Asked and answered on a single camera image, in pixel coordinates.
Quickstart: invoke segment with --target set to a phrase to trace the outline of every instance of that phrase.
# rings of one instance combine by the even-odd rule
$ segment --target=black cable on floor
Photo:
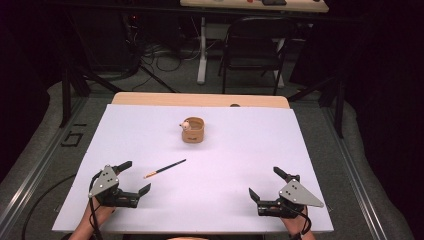
[[[62,184],[62,183],[64,183],[65,181],[67,181],[67,180],[69,180],[69,179],[71,179],[71,178],[73,178],[73,177],[75,177],[76,176],[76,174],[72,174],[71,176],[69,176],[69,177],[67,177],[67,178],[65,178],[65,179],[62,179],[61,181],[59,181],[58,183],[56,183],[55,185],[53,185],[53,186],[51,186],[49,189],[47,189],[47,191],[45,191],[44,193],[43,193],[43,195],[41,195],[38,199],[37,199],[37,201],[35,202],[35,204],[34,204],[34,206],[32,206],[32,208],[31,208],[31,210],[29,211],[29,213],[28,213],[28,215],[27,215],[27,218],[26,218],[26,220],[25,220],[25,223],[24,223],[24,226],[22,227],[22,234],[21,234],[21,239],[22,240],[25,240],[25,232],[26,232],[26,228],[27,228],[27,225],[28,225],[28,222],[29,222],[29,220],[31,219],[31,215],[32,215],[32,213],[34,212],[34,210],[35,210],[35,208],[37,207],[37,205],[41,202],[41,200],[43,200],[43,198],[49,193],[49,192],[51,192],[54,188],[56,188],[57,186],[59,186],[60,184]]]

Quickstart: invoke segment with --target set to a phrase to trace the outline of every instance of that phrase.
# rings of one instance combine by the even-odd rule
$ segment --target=dark background
[[[375,3],[327,1],[329,14],[345,16],[381,11]],[[420,164],[424,159],[424,7],[412,0],[387,3],[389,14],[352,66],[346,101],[357,112],[370,166],[419,239],[424,210]],[[0,181],[40,124],[48,107],[47,89],[60,81],[60,53],[50,31],[53,24],[60,26],[75,59],[87,65],[83,46],[64,15],[40,12],[37,6],[30,0],[6,0],[0,6]],[[311,85],[331,75],[359,30],[314,25],[291,81]]]

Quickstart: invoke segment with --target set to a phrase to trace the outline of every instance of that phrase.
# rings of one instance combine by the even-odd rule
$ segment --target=black tripod leg
[[[85,68],[81,67],[81,66],[76,66],[75,67],[81,74],[87,76],[88,78],[90,78],[91,80],[97,82],[98,84],[102,85],[103,87],[109,89],[110,91],[112,91],[113,93],[118,93],[118,92],[124,92],[122,89],[118,88],[117,86],[111,84],[110,82],[104,80],[103,78],[97,76],[96,74],[86,70]]]
[[[155,79],[160,85],[166,87],[172,93],[176,93],[176,91],[174,89],[172,89],[170,86],[168,86],[164,81],[162,81],[162,79],[158,78],[156,75],[154,75],[152,72],[150,72],[147,68],[145,68],[144,66],[140,66],[140,69],[143,70],[145,73],[147,73],[150,77]]]
[[[62,68],[62,122],[60,128],[63,128],[71,118],[71,83],[67,68]]]
[[[332,79],[333,78],[327,78],[327,79],[325,79],[325,80],[323,80],[321,82],[318,82],[318,83],[316,83],[316,84],[314,84],[314,85],[312,85],[310,87],[307,87],[306,89],[304,89],[304,90],[296,93],[295,95],[288,97],[287,100],[289,102],[297,101],[297,100],[303,98],[304,96],[312,93],[313,91],[318,90],[318,89],[320,89],[320,88],[328,85],[332,81]]]
[[[336,115],[334,116],[334,128],[339,138],[343,138],[342,120],[343,120],[343,104],[345,95],[345,84],[340,81],[337,89]]]

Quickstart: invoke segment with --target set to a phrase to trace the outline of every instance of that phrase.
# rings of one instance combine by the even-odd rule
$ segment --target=wooden table
[[[237,104],[241,107],[290,108],[282,96],[183,94],[183,93],[131,93],[120,92],[112,104],[155,105],[155,106],[202,106],[225,107]]]

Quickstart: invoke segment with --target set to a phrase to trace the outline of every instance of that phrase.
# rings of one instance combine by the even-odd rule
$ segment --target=black cable
[[[308,217],[308,206],[305,205],[306,208],[306,214],[303,214],[302,212],[299,212],[297,210],[291,209],[289,207],[287,207],[286,205],[282,204],[282,207],[288,209],[289,211],[292,211],[296,214],[298,214],[299,216],[303,217],[305,219],[305,224],[303,225],[303,229],[300,232],[300,234],[305,235],[307,232],[309,232],[309,230],[311,230],[312,227],[312,221],[311,219]]]
[[[101,171],[91,179],[89,192],[93,188],[94,181],[96,181],[96,179],[100,176],[100,174],[101,174]],[[93,197],[91,197],[88,200],[88,202],[90,204],[91,215],[93,216],[93,225],[92,226],[93,226],[93,229],[94,229],[94,235],[96,236],[96,238],[98,240],[103,240],[102,233],[100,232],[100,229],[99,229],[99,223],[97,222],[96,209],[94,209]]]
[[[60,184],[62,184],[62,183],[64,183],[65,181],[67,181],[67,180],[69,180],[69,179],[71,179],[71,178],[73,178],[73,177],[75,177],[76,176],[76,174],[72,174],[71,176],[69,176],[69,177],[67,177],[67,178],[65,178],[65,179],[62,179],[61,181],[59,181],[58,183],[56,183],[55,185],[53,185],[53,186],[51,186],[49,189],[47,189],[47,191],[45,191],[44,193],[43,193],[43,195],[41,195],[38,199],[37,199],[37,201],[34,203],[34,206],[32,206],[32,208],[31,208],[31,210],[29,211],[29,213],[28,213],[28,215],[27,215],[27,218],[25,219],[25,222],[24,222],[24,226],[22,227],[22,233],[21,233],[21,239],[22,240],[25,240],[25,232],[26,232],[26,228],[27,228],[27,226],[28,226],[28,223],[29,223],[29,220],[31,219],[31,215],[32,215],[32,213],[34,212],[34,210],[35,210],[35,208],[37,207],[37,205],[41,202],[41,200],[49,193],[49,192],[51,192],[54,188],[56,188],[57,186],[59,186]]]

